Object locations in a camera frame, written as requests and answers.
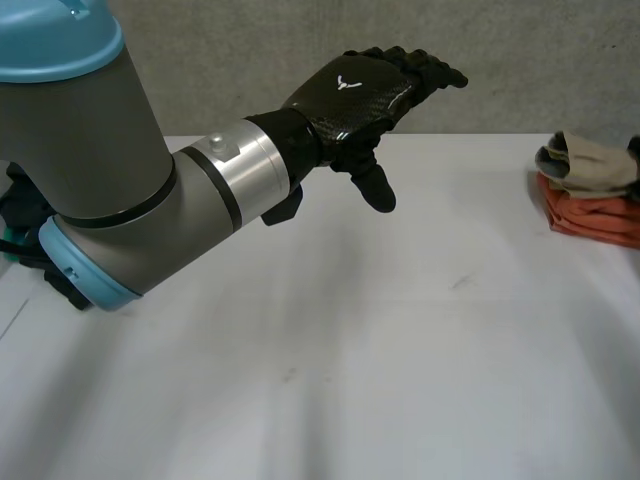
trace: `white tabletop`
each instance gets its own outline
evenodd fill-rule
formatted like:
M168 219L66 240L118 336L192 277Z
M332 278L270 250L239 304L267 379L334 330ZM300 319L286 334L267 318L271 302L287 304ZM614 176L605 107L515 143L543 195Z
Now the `white tabletop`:
M387 136L393 214L316 171L117 313L13 266L0 479L640 478L640 257L549 231L546 139Z

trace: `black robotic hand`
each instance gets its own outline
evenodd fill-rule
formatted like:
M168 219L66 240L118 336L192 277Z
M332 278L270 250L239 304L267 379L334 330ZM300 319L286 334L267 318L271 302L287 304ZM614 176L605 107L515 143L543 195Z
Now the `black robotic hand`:
M295 124L302 121L306 128L310 125L320 147L314 166L330 165L336 172L349 173L369 205L379 212L390 212L396 205L395 194L374 155L380 137L439 88L463 88L467 83L462 73L424 50L348 51L296 90L282 110L249 120L265 131L273 131L277 123L276 137L285 130L298 132L287 133L289 138L281 144L285 149L297 146L299 151L308 151L298 140L304 138L305 127ZM301 169L295 175L292 195L263 215L265 223L293 217L302 200L299 181L307 173L309 169Z

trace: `beige cloth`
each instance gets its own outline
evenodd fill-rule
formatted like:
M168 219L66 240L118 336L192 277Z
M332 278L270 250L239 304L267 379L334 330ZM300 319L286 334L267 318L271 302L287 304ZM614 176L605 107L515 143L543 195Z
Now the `beige cloth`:
M638 161L629 151L605 147L566 131L564 138L569 174L549 177L551 188L561 187L574 198L610 198L625 195L627 186L638 179ZM553 151L553 156L560 160L562 153Z

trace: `robotic arm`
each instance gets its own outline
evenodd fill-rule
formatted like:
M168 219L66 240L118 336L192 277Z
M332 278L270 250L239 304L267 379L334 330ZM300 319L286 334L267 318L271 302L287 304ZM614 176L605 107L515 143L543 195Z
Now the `robotic arm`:
M349 51L280 110L171 155L104 0L0 6L0 158L58 212L40 230L52 261L116 310L242 226L287 220L302 180L328 165L389 212L380 136L438 88L467 79L422 50Z

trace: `folded cloth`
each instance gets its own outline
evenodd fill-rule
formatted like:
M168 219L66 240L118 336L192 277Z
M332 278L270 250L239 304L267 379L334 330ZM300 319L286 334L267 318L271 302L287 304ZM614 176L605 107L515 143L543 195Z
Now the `folded cloth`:
M574 198L626 195L638 180L638 159L632 150L605 147L569 132L556 133L538 151L536 164Z
M551 230L640 249L640 204L621 197L572 198L568 192L552 189L541 173L537 181Z

